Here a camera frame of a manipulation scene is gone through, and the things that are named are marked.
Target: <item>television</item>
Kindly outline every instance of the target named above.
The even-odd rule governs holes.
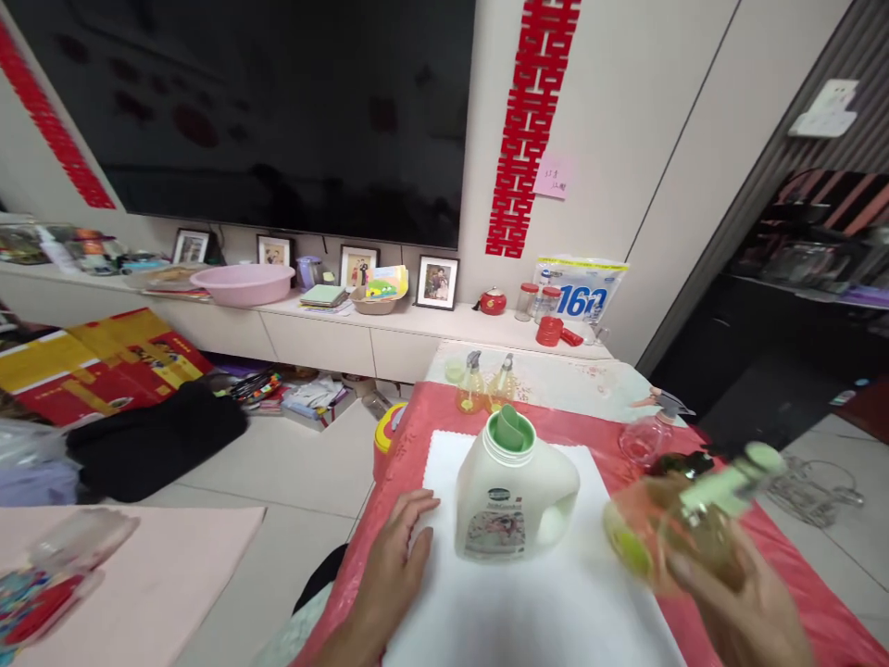
[[[456,248],[475,0],[6,0],[130,213]]]

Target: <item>red tablecloth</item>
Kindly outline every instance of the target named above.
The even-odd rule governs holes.
[[[533,422],[537,434],[547,442],[589,447],[610,494],[635,478],[633,467],[618,448],[618,436],[624,424],[528,404],[516,407]],[[293,665],[308,667],[324,640],[351,609],[370,545],[395,500],[406,491],[422,487],[432,432],[477,434],[487,418],[484,411],[465,415],[457,410],[456,388],[453,386],[435,382],[417,385],[393,442],[394,454],[386,481],[374,489],[346,552],[327,608]],[[688,452],[699,447],[700,439],[691,429],[675,430],[672,450]],[[743,524],[790,588],[820,664],[889,667],[889,654],[821,581],[762,508],[755,506],[747,513]],[[664,598],[659,599],[658,604],[689,667],[720,665],[691,599]]]

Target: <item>cabinet drawer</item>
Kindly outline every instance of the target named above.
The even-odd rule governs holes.
[[[435,336],[383,329],[370,330],[370,340],[377,377],[407,383],[422,382],[426,378],[435,350],[442,341]]]
[[[23,321],[70,327],[144,308],[134,292],[22,276],[0,277],[0,299]]]
[[[260,315],[278,361],[328,371],[376,375],[367,328],[291,315],[265,312]]]
[[[255,310],[224,308],[150,297],[149,307],[198,349],[276,361],[274,350]]]

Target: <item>pink sticky note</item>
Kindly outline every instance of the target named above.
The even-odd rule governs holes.
[[[540,158],[537,178],[534,179],[534,192],[538,195],[565,199],[568,196],[570,180],[570,162],[566,158],[545,152]]]

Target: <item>person's arm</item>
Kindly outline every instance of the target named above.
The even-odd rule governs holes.
[[[726,667],[814,667],[794,599],[753,541],[732,524],[744,584],[735,592],[697,562],[668,558],[673,578],[695,599],[713,648]]]
[[[396,502],[368,555],[355,605],[328,638],[313,667],[372,667],[419,593],[432,548],[432,528],[418,535],[408,554],[410,533],[419,517],[438,507],[432,491],[420,489]]]

